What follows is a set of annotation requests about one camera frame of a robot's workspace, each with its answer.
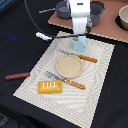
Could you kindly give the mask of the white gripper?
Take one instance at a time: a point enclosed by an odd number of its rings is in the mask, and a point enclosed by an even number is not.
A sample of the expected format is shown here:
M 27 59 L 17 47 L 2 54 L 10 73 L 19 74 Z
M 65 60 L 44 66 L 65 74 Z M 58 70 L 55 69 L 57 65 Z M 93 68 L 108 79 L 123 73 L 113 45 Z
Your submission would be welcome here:
M 92 27 L 90 18 L 89 3 L 69 3 L 68 9 L 72 18 L 73 33 L 75 35 L 84 35 L 89 33 Z

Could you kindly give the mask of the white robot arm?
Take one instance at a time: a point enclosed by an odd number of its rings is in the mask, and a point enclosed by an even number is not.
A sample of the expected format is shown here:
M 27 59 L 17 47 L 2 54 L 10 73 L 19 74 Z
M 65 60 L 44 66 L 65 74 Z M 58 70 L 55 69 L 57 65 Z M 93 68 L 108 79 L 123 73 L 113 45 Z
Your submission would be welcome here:
M 72 18 L 75 35 L 88 34 L 91 31 L 90 0 L 66 0 Z

